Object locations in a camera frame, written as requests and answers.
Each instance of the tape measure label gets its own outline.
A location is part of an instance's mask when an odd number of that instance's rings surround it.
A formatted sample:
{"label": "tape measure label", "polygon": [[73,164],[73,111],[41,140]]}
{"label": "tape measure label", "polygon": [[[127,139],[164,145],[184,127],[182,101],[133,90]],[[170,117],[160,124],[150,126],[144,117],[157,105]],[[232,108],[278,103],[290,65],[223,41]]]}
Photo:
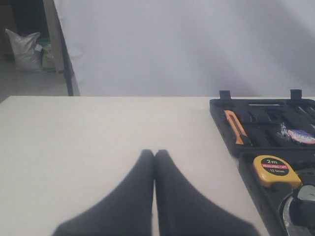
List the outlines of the tape measure label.
{"label": "tape measure label", "polygon": [[261,165],[267,172],[276,176],[285,176],[289,174],[289,167],[275,158],[264,158],[261,160]]}

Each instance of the orange utility knife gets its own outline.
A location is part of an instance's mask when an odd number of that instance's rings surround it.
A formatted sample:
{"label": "orange utility knife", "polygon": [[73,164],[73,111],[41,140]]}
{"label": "orange utility knife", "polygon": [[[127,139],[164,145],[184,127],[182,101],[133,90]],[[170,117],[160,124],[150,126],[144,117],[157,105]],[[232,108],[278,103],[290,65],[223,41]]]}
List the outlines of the orange utility knife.
{"label": "orange utility knife", "polygon": [[236,144],[251,144],[244,128],[242,127],[241,123],[237,119],[235,113],[230,110],[224,111],[227,121],[229,122],[230,126],[232,127],[235,136],[236,136]]}

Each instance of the white wall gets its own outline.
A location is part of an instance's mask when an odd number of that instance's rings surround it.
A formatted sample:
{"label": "white wall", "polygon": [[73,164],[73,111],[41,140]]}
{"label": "white wall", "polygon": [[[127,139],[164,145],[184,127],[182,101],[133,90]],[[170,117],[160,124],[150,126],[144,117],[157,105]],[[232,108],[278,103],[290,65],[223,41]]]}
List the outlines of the white wall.
{"label": "white wall", "polygon": [[315,88],[313,0],[55,0],[81,95]]}

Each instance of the tool case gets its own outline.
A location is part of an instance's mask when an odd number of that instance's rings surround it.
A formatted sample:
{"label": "tool case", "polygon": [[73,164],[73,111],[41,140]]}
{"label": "tool case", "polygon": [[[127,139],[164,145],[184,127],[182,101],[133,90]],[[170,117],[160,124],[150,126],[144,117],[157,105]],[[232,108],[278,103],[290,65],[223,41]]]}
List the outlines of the tool case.
{"label": "tool case", "polygon": [[[269,234],[287,236],[281,212],[288,196],[296,198],[298,192],[281,181],[263,186],[253,162],[261,155],[275,156],[294,172],[315,170],[315,101],[303,99],[299,89],[292,89],[289,99],[232,99],[230,91],[224,90],[219,99],[210,100],[210,113],[229,152],[239,159],[239,172]],[[302,185],[315,185],[315,172],[299,177]],[[295,226],[308,227],[312,235],[310,224],[315,229],[315,208],[314,215],[302,213],[303,204],[292,202],[291,220]]]}

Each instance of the yellow tape measure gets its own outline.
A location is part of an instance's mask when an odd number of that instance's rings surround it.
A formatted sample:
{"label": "yellow tape measure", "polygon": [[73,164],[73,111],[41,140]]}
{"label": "yellow tape measure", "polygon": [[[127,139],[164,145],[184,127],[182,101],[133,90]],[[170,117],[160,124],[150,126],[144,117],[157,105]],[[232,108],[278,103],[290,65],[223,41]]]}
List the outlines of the yellow tape measure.
{"label": "yellow tape measure", "polygon": [[301,179],[290,165],[276,156],[261,155],[254,159],[254,168],[258,174],[261,185],[270,187],[275,182],[289,183],[292,188],[301,186]]}

